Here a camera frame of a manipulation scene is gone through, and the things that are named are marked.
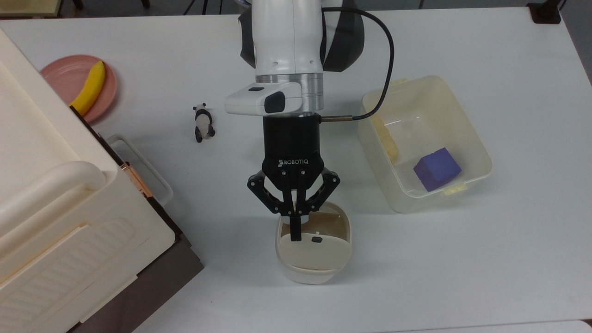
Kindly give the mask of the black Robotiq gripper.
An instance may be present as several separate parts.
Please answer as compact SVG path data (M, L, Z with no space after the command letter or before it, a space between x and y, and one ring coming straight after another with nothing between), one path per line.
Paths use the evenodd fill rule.
M247 187L271 213L289 218L291 241L302 240L302 216L318 211L340 183L335 172L324 168L319 127L320 115L264 117L262 170L247 182ZM307 190L319 176L323 183L307 199ZM265 187L266 177L281 191L283 200Z

